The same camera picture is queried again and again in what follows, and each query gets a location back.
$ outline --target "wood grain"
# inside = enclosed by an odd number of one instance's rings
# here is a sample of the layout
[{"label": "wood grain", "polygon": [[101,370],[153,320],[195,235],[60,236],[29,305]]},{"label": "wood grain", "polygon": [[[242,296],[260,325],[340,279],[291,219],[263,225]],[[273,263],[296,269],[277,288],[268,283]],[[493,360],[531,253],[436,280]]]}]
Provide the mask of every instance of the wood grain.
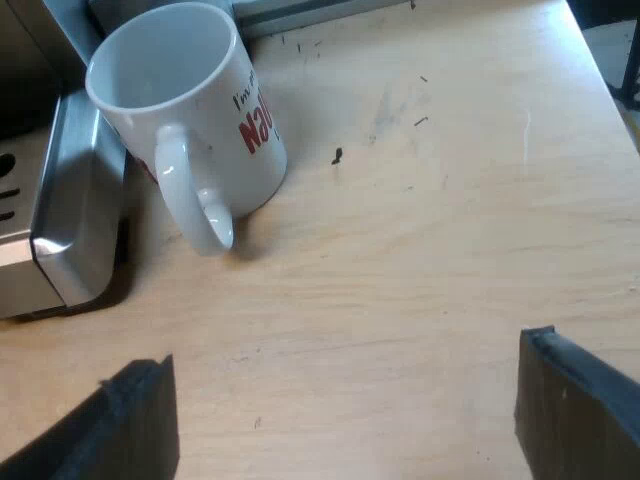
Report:
[{"label": "wood grain", "polygon": [[640,164],[563,1],[417,1],[284,39],[252,49],[278,194],[200,258],[134,169],[128,296],[0,327],[0,457],[173,352],[180,480],[527,479],[521,328],[640,378]]}]

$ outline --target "crumb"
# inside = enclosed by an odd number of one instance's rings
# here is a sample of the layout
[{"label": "crumb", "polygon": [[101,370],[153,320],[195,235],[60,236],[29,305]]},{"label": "crumb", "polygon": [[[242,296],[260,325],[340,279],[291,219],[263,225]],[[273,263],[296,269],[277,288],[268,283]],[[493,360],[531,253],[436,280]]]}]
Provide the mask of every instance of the crumb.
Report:
[{"label": "crumb", "polygon": [[337,164],[337,163],[340,163],[340,159],[341,159],[341,158],[342,158],[342,148],[341,148],[341,147],[338,147],[338,148],[336,148],[336,158],[334,158],[334,159],[331,161],[331,165],[335,165],[335,164]]}]

